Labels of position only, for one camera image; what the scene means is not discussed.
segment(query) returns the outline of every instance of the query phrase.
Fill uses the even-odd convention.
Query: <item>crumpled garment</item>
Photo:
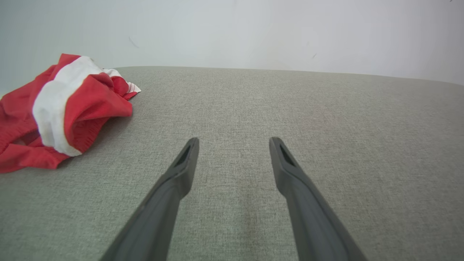
[[[114,69],[62,54],[57,65],[0,100],[0,173],[55,169],[81,155],[110,117],[132,115],[128,100],[139,92]]]

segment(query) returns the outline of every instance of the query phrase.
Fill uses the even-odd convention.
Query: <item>gray upholstery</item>
[[[281,137],[370,260],[464,260],[464,86],[380,76],[119,68],[142,92],[82,156],[0,175],[0,260],[97,260],[200,138],[169,260],[297,260]]]

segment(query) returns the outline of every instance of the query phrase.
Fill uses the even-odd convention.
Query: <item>white stripe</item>
[[[53,81],[44,85],[34,101],[32,114],[45,146],[53,147],[56,151],[71,157],[82,154],[69,145],[64,134],[66,103],[88,75],[102,72],[103,70],[98,68],[92,59],[81,56],[64,66]]]
[[[137,85],[133,84],[133,83],[130,83],[130,82],[127,82],[127,84],[129,84],[129,90],[127,91],[127,93],[131,93],[131,92],[141,92],[142,90],[140,90],[139,87],[137,87]]]
[[[103,69],[103,72],[108,74],[110,78],[114,76],[119,76],[122,78],[121,74],[116,69]]]

